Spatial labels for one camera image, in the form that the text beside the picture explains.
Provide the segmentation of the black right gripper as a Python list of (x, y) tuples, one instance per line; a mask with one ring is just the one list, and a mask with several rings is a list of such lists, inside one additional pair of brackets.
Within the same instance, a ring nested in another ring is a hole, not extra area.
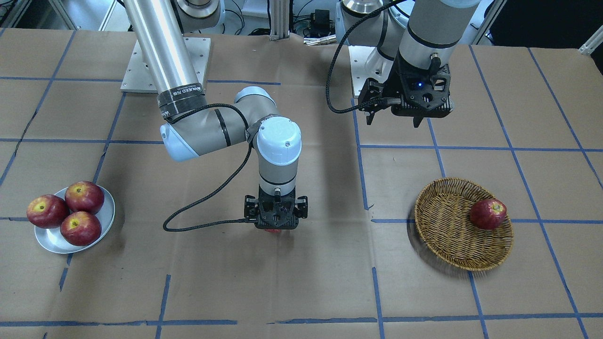
[(308, 217), (308, 197), (295, 197), (295, 190), (288, 194), (270, 195), (262, 189), (259, 197), (245, 196), (244, 218), (264, 230), (293, 230), (299, 219)]

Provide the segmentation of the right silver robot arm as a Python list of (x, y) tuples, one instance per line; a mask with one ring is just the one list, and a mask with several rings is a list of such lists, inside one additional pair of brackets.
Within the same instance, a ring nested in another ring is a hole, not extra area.
[(123, 4), (157, 88), (168, 154), (187, 161), (246, 142), (246, 158), (258, 155), (259, 191), (245, 197), (244, 217), (236, 223), (295, 229), (309, 209), (306, 196), (295, 196), (303, 148), (299, 125), (281, 116), (274, 99), (257, 86), (241, 90), (232, 105), (207, 103), (170, 0)]

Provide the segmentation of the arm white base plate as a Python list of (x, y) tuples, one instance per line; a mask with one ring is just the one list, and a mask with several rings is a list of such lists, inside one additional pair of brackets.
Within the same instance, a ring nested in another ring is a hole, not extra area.
[[(196, 72), (197, 83), (205, 88), (206, 71), (209, 63), (212, 40), (209, 37), (185, 37), (190, 61)], [(136, 41), (121, 85), (123, 92), (157, 94), (159, 88), (153, 77), (140, 43)]]
[(379, 83), (388, 79), (393, 61), (382, 56), (377, 47), (349, 46), (349, 56), (355, 93), (362, 89), (368, 78), (375, 79)]

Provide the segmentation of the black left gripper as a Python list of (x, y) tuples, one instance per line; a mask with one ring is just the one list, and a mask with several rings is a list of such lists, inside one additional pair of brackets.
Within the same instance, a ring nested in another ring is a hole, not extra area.
[(449, 66), (443, 64), (436, 53), (429, 56), (427, 62), (424, 69), (397, 55), (384, 83), (372, 78), (365, 81), (358, 109), (366, 112), (367, 125), (372, 124), (375, 112), (388, 108), (396, 116), (413, 117), (414, 128), (418, 128), (424, 118), (443, 118), (454, 110)]

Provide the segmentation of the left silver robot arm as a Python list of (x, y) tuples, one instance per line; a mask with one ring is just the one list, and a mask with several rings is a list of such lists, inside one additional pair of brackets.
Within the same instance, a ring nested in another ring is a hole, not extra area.
[(449, 60), (480, 2), (416, 0), (409, 15), (398, 0), (341, 0), (336, 7), (336, 36), (344, 45), (372, 47), (374, 63), (366, 67), (353, 110), (366, 114), (390, 109), (412, 117), (444, 118), (454, 109)]

